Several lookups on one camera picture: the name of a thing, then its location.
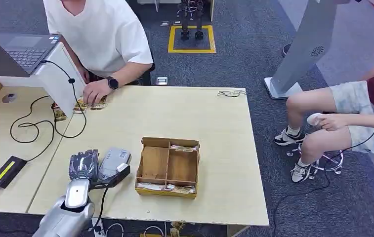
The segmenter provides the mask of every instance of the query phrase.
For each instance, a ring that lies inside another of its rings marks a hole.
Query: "sneaker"
[[[302,130],[299,131],[299,133],[296,136],[290,135],[287,133],[287,130],[289,127],[285,128],[280,135],[276,136],[274,138],[274,142],[279,146],[287,146],[290,144],[296,144],[296,143],[302,143],[305,134],[302,132]]]
[[[294,165],[294,169],[292,169],[291,172],[291,181],[293,183],[300,183],[305,181],[310,174],[310,167],[311,165],[308,165],[306,167],[302,167],[298,164]]]

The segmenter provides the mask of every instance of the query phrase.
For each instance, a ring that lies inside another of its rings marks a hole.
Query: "white sock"
[[[300,128],[298,129],[293,129],[291,128],[290,126],[288,126],[288,129],[287,129],[287,134],[288,135],[291,135],[291,136],[297,136],[300,132]]]
[[[299,161],[297,162],[297,165],[300,166],[300,167],[306,167],[306,166],[308,166],[308,165],[310,165],[310,164],[305,164],[305,163],[303,163],[303,162],[302,162],[302,158],[300,158]]]

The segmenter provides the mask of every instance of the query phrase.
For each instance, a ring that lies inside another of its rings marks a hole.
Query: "hand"
[[[91,82],[83,89],[83,102],[89,105],[98,103],[102,97],[111,92],[113,92],[113,89],[108,86],[107,79]]]
[[[318,115],[318,126],[326,131],[336,131],[342,127],[350,125],[350,116],[351,115],[345,114]]]
[[[79,74],[82,76],[86,84],[89,83],[89,72],[82,66],[78,66]]]

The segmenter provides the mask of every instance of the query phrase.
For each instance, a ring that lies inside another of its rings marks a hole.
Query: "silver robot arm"
[[[110,166],[107,175],[98,176],[97,150],[72,155],[69,167],[71,182],[66,195],[60,197],[40,221],[39,229],[33,237],[79,237],[95,212],[95,205],[88,193],[93,189],[115,187],[130,174],[126,163]]]
[[[89,202],[79,210],[64,205],[65,196],[60,197],[52,209],[42,218],[40,227],[33,237],[79,237],[86,229],[95,212],[95,205]]]

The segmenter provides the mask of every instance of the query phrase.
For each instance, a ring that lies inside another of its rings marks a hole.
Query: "power strip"
[[[92,218],[92,225],[95,225],[97,220],[98,220],[98,218],[93,217]],[[102,230],[100,232],[95,232],[94,231],[95,237],[105,237],[105,230],[104,230],[104,226],[102,225],[102,220],[99,220],[97,226],[100,226]]]

